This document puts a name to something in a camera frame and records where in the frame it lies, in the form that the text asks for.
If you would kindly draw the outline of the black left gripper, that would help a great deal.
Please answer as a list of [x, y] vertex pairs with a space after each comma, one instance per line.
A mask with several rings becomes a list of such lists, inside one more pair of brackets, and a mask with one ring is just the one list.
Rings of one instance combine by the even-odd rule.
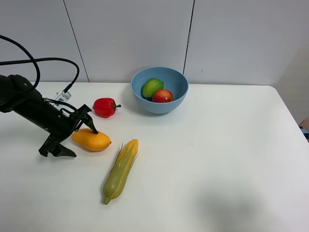
[[26, 99], [14, 108], [14, 111], [50, 133], [39, 153], [47, 157], [51, 153], [54, 157], [77, 157], [76, 154], [60, 143], [68, 138], [73, 131], [78, 131], [85, 124], [94, 134], [98, 134], [92, 117], [88, 114], [91, 109], [82, 105], [73, 116], [67, 117], [41, 94], [27, 95]]

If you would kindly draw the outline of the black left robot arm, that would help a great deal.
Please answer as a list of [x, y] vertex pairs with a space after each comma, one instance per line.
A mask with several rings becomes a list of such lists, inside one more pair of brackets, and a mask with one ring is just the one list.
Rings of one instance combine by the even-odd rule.
[[75, 108], [66, 103], [66, 94], [59, 93], [56, 99], [42, 97], [28, 81], [20, 75], [0, 77], [0, 111], [16, 112], [49, 133], [48, 138], [39, 149], [39, 153], [47, 157], [51, 153], [55, 157], [76, 157], [61, 142], [85, 124], [94, 134], [98, 134], [87, 105]]

